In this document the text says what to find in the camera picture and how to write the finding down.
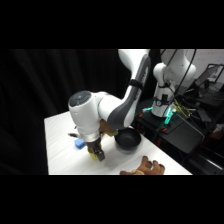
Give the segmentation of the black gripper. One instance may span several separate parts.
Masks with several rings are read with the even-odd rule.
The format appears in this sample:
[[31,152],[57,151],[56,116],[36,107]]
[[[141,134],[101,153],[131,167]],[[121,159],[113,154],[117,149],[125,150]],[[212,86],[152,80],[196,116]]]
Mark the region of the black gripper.
[[91,141],[91,142],[87,142],[86,145],[89,148],[94,150],[94,153],[100,162],[102,162],[105,159],[105,154],[104,154],[103,150],[101,149],[102,146],[101,146],[100,138],[98,138],[94,141]]

